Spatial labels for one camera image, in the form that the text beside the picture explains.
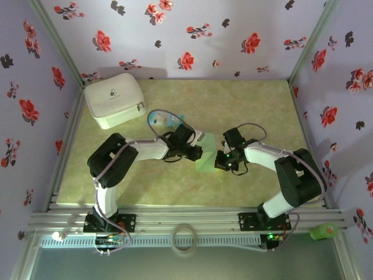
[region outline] tape roll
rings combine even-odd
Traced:
[[[191,233],[191,235],[193,237],[192,246],[188,249],[181,249],[181,248],[177,247],[176,244],[175,244],[176,234],[178,232],[182,231],[182,230],[188,231],[189,233]],[[176,253],[178,253],[180,255],[188,255],[188,254],[193,253],[197,248],[197,241],[198,241],[198,238],[197,238],[197,233],[196,233],[195,229],[187,223],[181,223],[181,224],[177,225],[174,228],[174,230],[171,232],[171,248]]]

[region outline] robotic arm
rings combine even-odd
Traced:
[[[89,157],[87,162],[91,176],[96,178],[109,165],[119,150],[127,145],[110,168],[98,179],[96,185],[98,204],[92,209],[95,219],[91,221],[94,221],[95,225],[91,225],[91,228],[100,229],[103,232],[116,231],[105,221],[104,217],[114,223],[119,222],[116,202],[117,185],[123,180],[134,162],[146,159],[166,161],[166,159],[175,156],[178,156],[179,160],[187,158],[196,161],[202,156],[202,148],[196,143],[203,136],[202,131],[193,129],[186,123],[182,123],[174,132],[160,135],[154,141],[134,141],[123,138],[119,133],[112,134]]]
[[[244,162],[245,166],[247,163],[256,163],[277,173],[281,191],[258,206],[256,219],[262,228],[268,228],[275,218],[321,195],[320,183],[310,169],[322,180],[326,190],[326,183],[306,149],[289,153],[263,145],[255,139],[246,141],[237,127],[226,131],[223,136],[224,152],[218,151],[215,168],[231,170],[234,174],[233,171],[238,171],[239,163]],[[296,158],[305,162],[310,169]]]

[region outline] table surface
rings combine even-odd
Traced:
[[[147,111],[166,109],[185,115],[196,129],[215,134],[218,149],[225,131],[253,122],[268,131],[265,144],[296,150],[306,148],[294,103],[284,80],[138,80]],[[58,194],[58,204],[94,203],[94,185],[87,159],[112,134],[151,139],[146,115],[103,130],[83,108],[71,155]],[[159,134],[167,130],[155,126]],[[262,137],[256,127],[240,128],[245,139]],[[244,176],[218,171],[199,173],[196,163],[161,160],[135,162],[117,189],[119,207],[125,205],[203,205],[254,207],[280,191],[275,172],[249,164]]]

